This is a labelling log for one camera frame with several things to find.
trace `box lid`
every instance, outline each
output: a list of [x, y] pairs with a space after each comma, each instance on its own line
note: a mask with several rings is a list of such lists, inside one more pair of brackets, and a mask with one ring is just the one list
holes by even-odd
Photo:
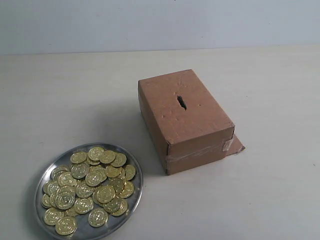
[[232, 137], [234, 123], [193, 70], [143, 79], [139, 86], [170, 146], [226, 129]]

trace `cardboard edge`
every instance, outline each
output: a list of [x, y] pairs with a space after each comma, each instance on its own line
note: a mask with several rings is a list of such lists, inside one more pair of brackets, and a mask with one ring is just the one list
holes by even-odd
[[226, 152], [225, 156], [230, 156], [234, 154], [238, 154], [242, 152], [246, 147], [241, 143], [239, 138], [234, 134], [233, 135], [233, 142], [229, 148], [229, 150]]

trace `table surface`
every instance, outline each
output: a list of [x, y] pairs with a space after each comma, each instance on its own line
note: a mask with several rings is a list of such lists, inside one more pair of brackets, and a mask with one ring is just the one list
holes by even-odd
[[[246, 150], [165, 176], [137, 81], [194, 69]], [[318, 240], [320, 45], [0, 57], [1, 239], [51, 239], [33, 219], [44, 168], [77, 145], [131, 151], [136, 212], [109, 240]]]

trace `coin slot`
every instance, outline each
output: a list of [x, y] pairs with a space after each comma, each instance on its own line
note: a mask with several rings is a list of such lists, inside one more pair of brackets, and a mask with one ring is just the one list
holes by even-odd
[[187, 110], [187, 106], [186, 106], [185, 101], [183, 100], [182, 96], [178, 96], [176, 99], [178, 100], [180, 106], [182, 108], [184, 108], [184, 110]]

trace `plate rim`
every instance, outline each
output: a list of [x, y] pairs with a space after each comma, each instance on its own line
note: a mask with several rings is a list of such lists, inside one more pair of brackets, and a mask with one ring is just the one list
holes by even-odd
[[121, 150], [123, 150], [124, 152], [128, 153], [130, 155], [130, 157], [133, 159], [133, 161], [136, 163], [137, 165], [137, 170], [138, 172], [140, 173], [141, 175], [141, 179], [140, 179], [140, 192], [139, 192], [139, 195], [138, 195], [138, 198], [132, 208], [132, 211], [127, 215], [127, 217], [125, 217], [115, 228], [113, 228], [112, 230], [100, 235], [100, 236], [96, 236], [96, 237], [93, 237], [93, 238], [89, 238], [88, 240], [99, 240], [99, 239], [102, 239], [102, 238], [105, 238], [107, 236], [109, 236], [110, 234], [112, 234], [113, 232], [115, 232], [116, 230], [118, 230], [122, 225], [124, 225], [126, 223], [126, 221], [132, 216], [132, 214], [134, 213], [134, 211], [136, 210], [137, 206], [139, 205], [139, 202], [140, 202], [140, 199], [141, 199], [141, 196], [142, 196], [142, 192], [143, 192], [143, 188], [144, 188], [144, 176], [143, 176], [143, 172], [142, 172], [142, 169], [141, 169], [141, 166], [138, 162], [138, 160], [136, 159], [136, 157], [130, 152], [128, 151], [127, 149], [125, 149], [124, 147], [122, 146], [119, 146], [119, 145], [114, 145], [114, 144], [109, 144], [109, 143], [105, 143], [105, 142], [90, 142], [90, 143], [85, 143], [85, 144], [82, 144], [82, 145], [78, 145], [76, 147], [73, 147], [65, 152], [63, 152], [62, 154], [60, 154], [58, 157], [56, 157], [46, 168], [45, 170], [43, 171], [43, 174], [41, 175], [37, 185], [36, 185], [36, 189], [35, 189], [35, 192], [34, 192], [34, 196], [33, 196], [33, 212], [34, 212], [34, 217], [36, 218], [36, 221], [38, 222], [38, 224], [40, 225], [40, 227], [46, 232], [48, 233], [51, 237], [53, 237], [54, 239], [58, 239], [58, 240], [66, 240], [65, 236], [58, 236], [58, 235], [55, 235], [53, 234], [51, 231], [47, 230], [43, 224], [43, 222], [40, 220], [40, 217], [38, 215], [38, 210], [37, 210], [37, 204], [36, 204], [36, 199], [37, 199], [37, 192], [38, 192], [38, 189], [40, 187], [40, 183], [42, 181], [42, 179], [44, 178], [46, 172], [62, 157], [64, 156], [66, 153], [68, 152], [72, 152], [78, 148], [83, 148], [83, 147], [86, 147], [86, 146], [89, 146], [89, 145], [110, 145], [110, 146], [113, 146], [113, 147], [116, 147], [116, 148], [119, 148]]

